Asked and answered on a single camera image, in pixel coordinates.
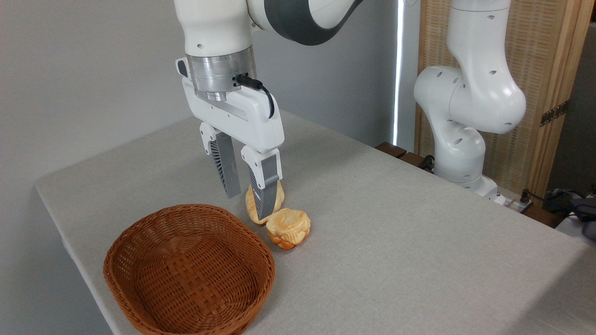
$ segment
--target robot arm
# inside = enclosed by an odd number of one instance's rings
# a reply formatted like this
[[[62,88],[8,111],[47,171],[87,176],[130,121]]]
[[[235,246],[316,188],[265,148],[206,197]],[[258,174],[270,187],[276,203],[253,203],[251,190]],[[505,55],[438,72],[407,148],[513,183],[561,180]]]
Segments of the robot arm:
[[[362,0],[174,0],[186,58],[176,61],[185,95],[228,197],[240,193],[232,138],[245,144],[259,219],[273,212],[282,179],[284,131],[275,98],[256,80],[252,33],[304,45],[332,38]]]
[[[497,201],[496,184],[482,175],[485,142],[476,129],[507,133],[526,109],[505,59],[509,6],[452,0],[447,44],[461,68],[426,68],[414,87],[433,131],[435,174]]]

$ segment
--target white wall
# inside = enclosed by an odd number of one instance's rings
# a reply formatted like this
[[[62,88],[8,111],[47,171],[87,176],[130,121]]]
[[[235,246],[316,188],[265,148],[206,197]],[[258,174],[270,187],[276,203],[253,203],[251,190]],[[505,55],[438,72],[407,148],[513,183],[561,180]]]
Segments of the white wall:
[[[2,4],[0,334],[108,334],[33,183],[191,116],[173,66],[182,30],[171,1]],[[395,4],[366,0],[325,45],[261,33],[259,78],[281,108],[381,143],[393,114],[394,26]]]

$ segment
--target light strip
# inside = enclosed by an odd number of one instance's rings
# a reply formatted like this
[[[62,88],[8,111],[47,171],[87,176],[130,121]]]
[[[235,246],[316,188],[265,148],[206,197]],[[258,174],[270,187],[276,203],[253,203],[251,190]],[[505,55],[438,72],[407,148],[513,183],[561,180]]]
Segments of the light strip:
[[[398,0],[397,54],[395,64],[395,105],[393,107],[393,145],[398,144],[399,85],[401,83],[403,61],[403,11],[403,0]]]

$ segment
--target bread roll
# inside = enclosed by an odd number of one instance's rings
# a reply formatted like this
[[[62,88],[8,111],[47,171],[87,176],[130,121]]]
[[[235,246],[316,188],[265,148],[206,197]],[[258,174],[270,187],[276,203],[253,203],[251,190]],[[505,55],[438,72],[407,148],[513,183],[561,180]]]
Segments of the bread roll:
[[[273,208],[273,212],[277,212],[281,208],[281,204],[285,200],[284,189],[281,188],[281,182],[277,181],[277,195],[275,197],[275,206]],[[264,225],[267,223],[269,217],[265,217],[262,220],[259,220],[259,215],[257,214],[257,207],[254,204],[254,195],[253,195],[253,187],[249,185],[249,191],[246,192],[246,196],[244,198],[244,202],[246,203],[246,211],[249,213],[250,220],[258,225]]]
[[[284,250],[290,250],[310,234],[311,219],[301,210],[284,208],[271,214],[266,226],[271,241]]]

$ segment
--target wicker basket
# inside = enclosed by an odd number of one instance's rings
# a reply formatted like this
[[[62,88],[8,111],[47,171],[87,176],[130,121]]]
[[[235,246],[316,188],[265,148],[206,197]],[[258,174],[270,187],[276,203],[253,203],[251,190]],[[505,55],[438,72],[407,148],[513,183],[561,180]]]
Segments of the wicker basket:
[[[275,264],[255,233],[225,209],[164,208],[114,242],[104,278],[143,334],[240,334],[271,292]]]

